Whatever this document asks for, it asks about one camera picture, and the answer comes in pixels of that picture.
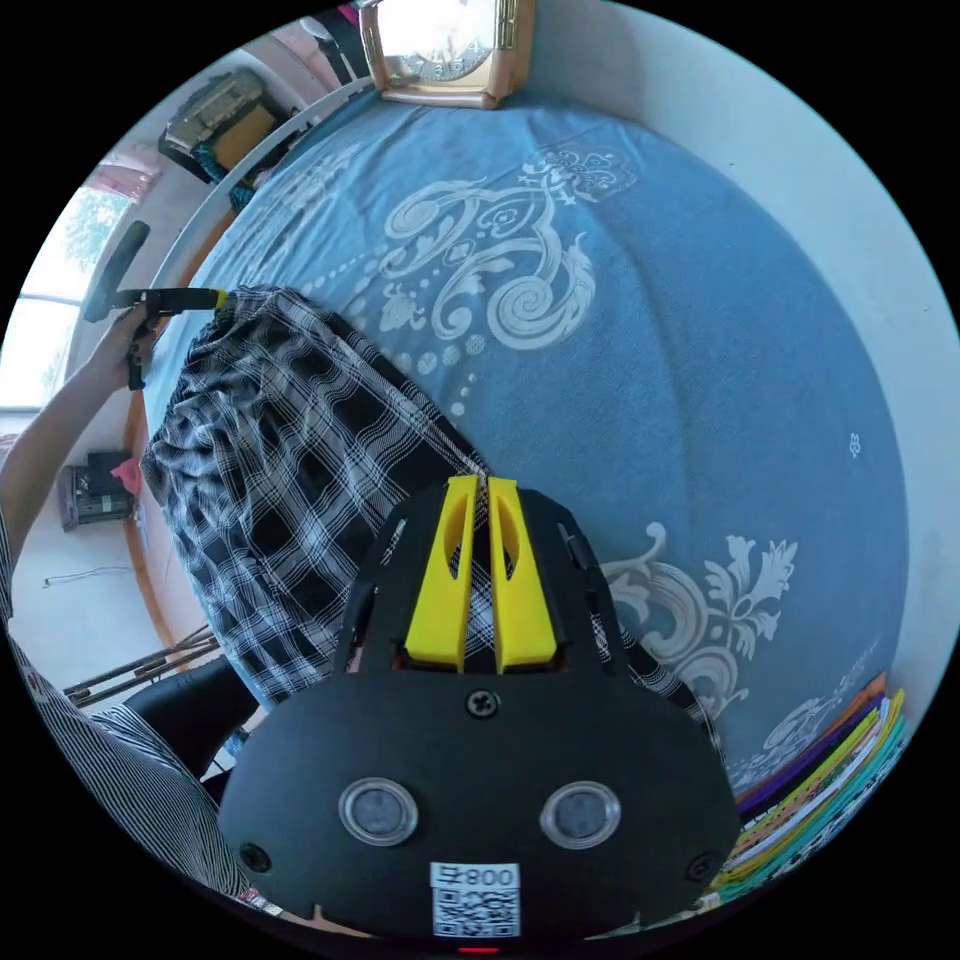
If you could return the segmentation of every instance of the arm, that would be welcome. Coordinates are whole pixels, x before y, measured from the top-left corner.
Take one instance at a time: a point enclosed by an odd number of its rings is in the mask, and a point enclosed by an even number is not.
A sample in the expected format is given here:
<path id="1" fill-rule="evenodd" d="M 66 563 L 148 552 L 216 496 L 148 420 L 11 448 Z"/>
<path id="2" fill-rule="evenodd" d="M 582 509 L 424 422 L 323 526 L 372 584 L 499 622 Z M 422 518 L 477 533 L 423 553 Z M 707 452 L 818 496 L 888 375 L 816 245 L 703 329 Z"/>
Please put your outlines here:
<path id="1" fill-rule="evenodd" d="M 146 362 L 152 333 L 133 343 L 143 318 L 141 305 L 114 323 L 90 359 L 17 438 L 0 467 L 0 511 L 7 521 L 11 573 L 64 460 L 108 397 L 126 386 L 131 348 Z"/>

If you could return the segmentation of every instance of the pink cloth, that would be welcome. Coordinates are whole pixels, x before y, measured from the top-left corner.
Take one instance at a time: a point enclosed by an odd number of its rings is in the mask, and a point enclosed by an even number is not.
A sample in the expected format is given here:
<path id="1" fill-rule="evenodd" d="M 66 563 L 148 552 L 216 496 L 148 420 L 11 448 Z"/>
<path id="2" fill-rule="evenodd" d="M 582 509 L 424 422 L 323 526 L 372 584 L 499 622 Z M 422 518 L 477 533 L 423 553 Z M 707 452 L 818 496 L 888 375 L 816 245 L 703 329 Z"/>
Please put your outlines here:
<path id="1" fill-rule="evenodd" d="M 160 175 L 160 155 L 145 144 L 132 143 L 108 153 L 87 180 L 87 186 L 139 203 Z"/>
<path id="2" fill-rule="evenodd" d="M 110 476 L 116 477 L 127 493 L 132 493 L 135 497 L 140 496 L 140 491 L 143 490 L 143 474 L 136 460 L 132 458 L 124 460 L 119 467 L 114 467 L 110 471 Z"/>

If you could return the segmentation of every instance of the hand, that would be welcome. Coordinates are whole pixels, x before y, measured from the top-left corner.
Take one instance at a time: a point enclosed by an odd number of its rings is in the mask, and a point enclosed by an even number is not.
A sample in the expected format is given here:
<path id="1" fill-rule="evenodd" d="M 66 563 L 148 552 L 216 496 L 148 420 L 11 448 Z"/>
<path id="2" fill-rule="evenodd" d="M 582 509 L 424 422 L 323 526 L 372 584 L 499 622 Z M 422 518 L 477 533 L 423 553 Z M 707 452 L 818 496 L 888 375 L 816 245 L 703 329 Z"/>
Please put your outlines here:
<path id="1" fill-rule="evenodd" d="M 90 376 L 106 386 L 111 393 L 122 390 L 129 383 L 127 357 L 131 353 L 141 367 L 150 361 L 156 340 L 153 329 L 155 324 L 152 324 L 151 329 L 136 341 L 133 339 L 137 328 L 143 323 L 146 312 L 146 306 L 138 303 L 126 313 L 121 314 L 103 335 L 84 365 Z"/>

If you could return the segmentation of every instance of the bed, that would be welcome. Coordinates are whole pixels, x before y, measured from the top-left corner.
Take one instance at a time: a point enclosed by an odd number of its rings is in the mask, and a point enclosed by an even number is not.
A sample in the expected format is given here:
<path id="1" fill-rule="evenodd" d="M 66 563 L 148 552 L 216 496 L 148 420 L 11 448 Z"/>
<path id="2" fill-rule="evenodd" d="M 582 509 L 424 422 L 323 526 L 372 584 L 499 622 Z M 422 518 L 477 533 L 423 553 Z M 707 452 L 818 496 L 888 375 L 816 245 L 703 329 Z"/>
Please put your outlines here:
<path id="1" fill-rule="evenodd" d="M 738 793 L 890 667 L 908 525 L 870 358 L 777 222 L 651 130 L 537 91 L 482 113 L 362 92 L 193 283 L 336 311 L 495 473 L 568 506 Z M 208 319 L 162 337 L 151 432 Z"/>

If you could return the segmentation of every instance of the black and white plaid fabric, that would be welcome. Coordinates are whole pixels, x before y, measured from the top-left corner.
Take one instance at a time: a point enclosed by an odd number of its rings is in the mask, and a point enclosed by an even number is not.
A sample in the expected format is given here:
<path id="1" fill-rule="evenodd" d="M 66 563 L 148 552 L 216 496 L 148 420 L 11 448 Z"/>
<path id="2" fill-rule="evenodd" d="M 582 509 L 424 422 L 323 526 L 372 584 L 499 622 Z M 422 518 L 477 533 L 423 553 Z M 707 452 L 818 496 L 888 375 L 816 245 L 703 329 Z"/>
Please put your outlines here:
<path id="1" fill-rule="evenodd" d="M 142 469 L 211 629 L 267 706 L 329 673 L 351 582 L 391 509 L 488 473 L 370 341 L 277 288 L 241 288 L 194 342 Z M 473 587 L 467 664 L 482 671 L 493 662 L 482 555 Z M 719 752 L 690 689 L 623 638 L 634 681 L 685 709 Z"/>

